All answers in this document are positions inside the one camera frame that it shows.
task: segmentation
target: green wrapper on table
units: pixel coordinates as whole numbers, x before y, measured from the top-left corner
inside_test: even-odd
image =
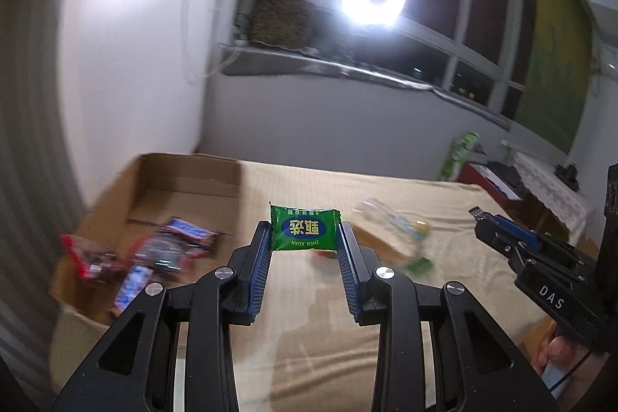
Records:
[[[304,210],[271,205],[273,250],[335,250],[338,210]]]

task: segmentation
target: yellow-green curtain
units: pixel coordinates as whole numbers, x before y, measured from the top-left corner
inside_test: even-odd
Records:
[[[592,46],[580,0],[537,0],[535,38],[515,121],[568,153],[582,116]]]

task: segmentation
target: silver screw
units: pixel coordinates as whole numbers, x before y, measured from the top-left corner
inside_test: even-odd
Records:
[[[227,266],[220,267],[214,272],[214,275],[217,276],[217,278],[220,280],[226,280],[230,278],[230,276],[233,274],[234,274],[234,271]]]
[[[465,292],[465,286],[463,286],[459,281],[449,281],[446,283],[446,290],[453,295],[461,295]]]
[[[390,280],[395,275],[395,272],[390,267],[382,266],[376,269],[376,275],[383,280]]]
[[[154,297],[155,295],[159,295],[161,292],[163,292],[163,285],[160,283],[150,283],[146,287],[146,293],[150,295],[151,297]]]

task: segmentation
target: window sill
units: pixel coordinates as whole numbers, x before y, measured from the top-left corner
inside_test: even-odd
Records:
[[[354,62],[350,64],[336,63],[283,49],[270,50],[249,46],[223,45],[221,49],[221,61],[226,61],[234,52],[237,52],[238,55],[221,71],[222,74],[227,76],[316,75],[328,78],[365,81],[402,90],[432,92],[442,100],[469,110],[506,131],[511,129],[511,120],[493,113],[483,105],[441,87],[401,74],[387,71],[377,72],[355,66]]]

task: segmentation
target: cardboard box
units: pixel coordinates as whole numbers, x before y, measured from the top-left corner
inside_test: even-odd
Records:
[[[240,163],[211,156],[145,154],[135,159],[84,218],[76,234],[124,257],[135,240],[180,217],[223,233],[214,253],[197,259],[189,282],[227,264],[236,248],[240,208]],[[74,262],[58,263],[51,294],[64,307],[63,316],[101,335],[112,323],[118,285],[94,286],[77,278]]]

